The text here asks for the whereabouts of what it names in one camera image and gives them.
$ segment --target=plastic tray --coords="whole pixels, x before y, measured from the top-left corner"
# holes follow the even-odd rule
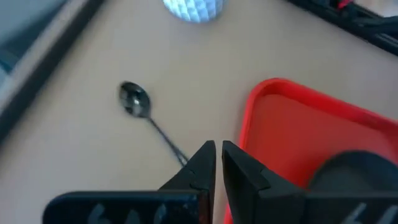
[[[398,124],[273,78],[249,95],[239,146],[280,176],[307,188],[316,170],[341,152],[365,150],[397,164]],[[229,207],[224,223],[233,223]]]

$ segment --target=tray rim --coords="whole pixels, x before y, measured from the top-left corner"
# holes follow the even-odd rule
[[[360,108],[358,106],[352,105],[350,103],[347,103],[343,100],[339,100],[337,98],[334,98],[330,95],[326,95],[320,91],[316,91],[314,89],[311,89],[307,86],[295,83],[291,80],[288,80],[286,78],[270,78],[267,80],[264,80],[260,83],[258,83],[250,92],[248,99],[246,101],[246,105],[245,105],[245,109],[244,109],[244,114],[243,114],[243,122],[242,122],[242,128],[241,128],[241,132],[239,134],[239,147],[241,149],[243,149],[244,151],[246,151],[246,143],[247,143],[247,133],[249,131],[250,128],[250,124],[251,124],[251,120],[252,120],[252,112],[254,110],[254,107],[256,105],[256,101],[259,97],[265,96],[265,95],[282,95],[284,97],[287,97],[291,100],[295,100],[298,101],[299,103],[302,103],[304,105],[310,106],[312,108],[316,108],[318,110],[322,110],[323,109],[314,106],[313,103],[310,103],[308,101],[302,101],[298,98],[292,98],[283,94],[280,94],[281,91],[279,89],[279,87],[275,87],[276,85],[285,85],[287,87],[292,87],[294,86],[295,88],[297,88],[299,91],[295,91],[295,93],[297,92],[302,92],[301,94],[306,94],[306,95],[314,95],[316,96],[319,100],[322,100],[324,102],[327,102],[327,104],[329,105],[338,105],[339,107],[342,108],[342,110],[345,111],[354,111],[354,113],[356,114],[361,114],[362,118],[361,120],[356,119],[356,120],[350,120],[353,121],[355,123],[367,126],[369,128],[372,129],[395,129],[395,131],[398,134],[398,122],[394,121],[393,119],[384,117],[382,115],[379,115],[375,112],[369,111],[367,109],[364,108]],[[270,93],[264,93],[266,90],[268,90],[269,88],[273,88],[274,91],[270,94]]]

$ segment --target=metal spoon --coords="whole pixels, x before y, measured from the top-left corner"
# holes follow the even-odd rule
[[[163,130],[150,116],[149,95],[141,86],[132,82],[123,82],[119,89],[119,99],[127,113],[136,118],[145,118],[159,132],[165,142],[169,145],[181,166],[185,166],[188,157],[167,137]]]

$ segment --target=beige table surface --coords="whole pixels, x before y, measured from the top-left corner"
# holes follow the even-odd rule
[[[154,129],[119,107],[121,81],[149,92],[154,119],[189,156],[215,139],[220,158],[250,90],[271,77],[398,118],[398,57],[285,1],[230,0],[205,25],[160,0],[109,1],[1,150],[0,223],[40,223],[64,192],[156,189],[178,171]],[[218,169],[215,223],[222,183]]]

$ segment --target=spoon bowl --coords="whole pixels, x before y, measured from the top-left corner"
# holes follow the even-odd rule
[[[132,82],[123,82],[119,99],[127,113],[137,118],[150,118],[150,99],[145,90]]]

